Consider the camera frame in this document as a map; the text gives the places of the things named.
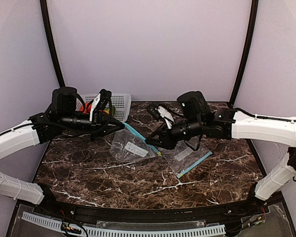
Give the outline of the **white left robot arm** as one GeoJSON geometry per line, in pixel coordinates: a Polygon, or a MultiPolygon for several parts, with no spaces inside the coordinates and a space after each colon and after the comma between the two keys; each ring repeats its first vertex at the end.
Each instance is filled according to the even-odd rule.
{"type": "MultiPolygon", "coordinates": [[[[52,92],[47,110],[29,117],[19,125],[0,133],[0,160],[28,147],[44,144],[62,135],[63,131],[76,136],[90,135],[91,140],[125,128],[113,117],[111,92],[102,89],[85,103],[73,87],[60,87],[52,92]]],[[[39,205],[54,199],[44,184],[29,183],[0,171],[0,195],[39,205]]]]}

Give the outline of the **clear zip bag yellow slider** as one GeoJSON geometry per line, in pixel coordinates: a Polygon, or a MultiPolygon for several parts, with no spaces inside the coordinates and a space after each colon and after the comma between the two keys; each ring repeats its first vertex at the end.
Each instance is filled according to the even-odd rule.
{"type": "Polygon", "coordinates": [[[138,162],[160,157],[161,152],[145,142],[145,137],[127,123],[124,129],[116,132],[111,144],[110,154],[120,163],[138,162]]]}

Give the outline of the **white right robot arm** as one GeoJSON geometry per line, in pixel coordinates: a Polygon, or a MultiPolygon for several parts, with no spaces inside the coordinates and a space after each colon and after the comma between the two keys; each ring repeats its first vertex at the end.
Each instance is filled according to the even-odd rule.
{"type": "Polygon", "coordinates": [[[296,117],[270,117],[250,114],[240,108],[212,112],[200,91],[190,91],[177,98],[182,121],[175,122],[175,112],[161,104],[148,105],[147,111],[163,124],[146,143],[173,150],[179,141],[193,137],[218,139],[254,139],[288,146],[288,156],[270,174],[253,187],[253,201],[266,201],[296,176],[296,117]]]}

